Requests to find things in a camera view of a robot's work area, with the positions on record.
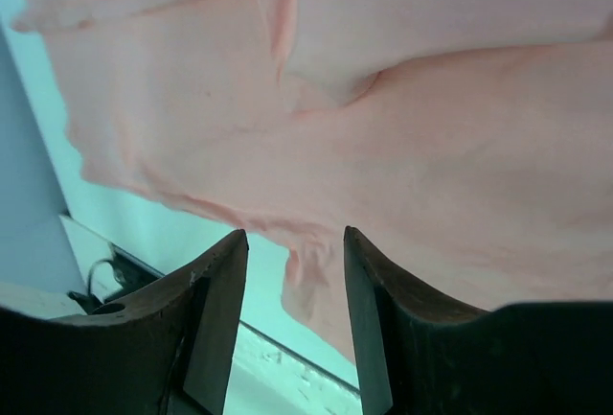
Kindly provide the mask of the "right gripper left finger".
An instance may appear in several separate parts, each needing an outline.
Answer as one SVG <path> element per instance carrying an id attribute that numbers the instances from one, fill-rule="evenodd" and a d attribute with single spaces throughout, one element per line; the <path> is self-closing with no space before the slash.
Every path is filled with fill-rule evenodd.
<path id="1" fill-rule="evenodd" d="M 94 312 L 1 311 L 5 414 L 219 414 L 245 291 L 246 234 Z"/>

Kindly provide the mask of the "pink t shirt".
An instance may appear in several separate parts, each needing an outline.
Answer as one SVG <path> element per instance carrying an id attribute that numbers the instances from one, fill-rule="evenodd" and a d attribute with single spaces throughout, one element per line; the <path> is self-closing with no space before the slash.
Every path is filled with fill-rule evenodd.
<path id="1" fill-rule="evenodd" d="M 84 179 L 286 248 L 345 357 L 343 233 L 468 304 L 612 296 L 612 0 L 26 0 Z"/>

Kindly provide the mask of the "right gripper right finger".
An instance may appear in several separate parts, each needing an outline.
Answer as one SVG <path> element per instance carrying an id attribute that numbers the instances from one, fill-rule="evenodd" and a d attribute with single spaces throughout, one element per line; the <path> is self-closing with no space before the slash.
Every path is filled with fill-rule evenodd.
<path id="1" fill-rule="evenodd" d="M 612 305 L 484 311 L 389 260 L 358 229 L 344 270 L 366 414 L 608 414 Z"/>

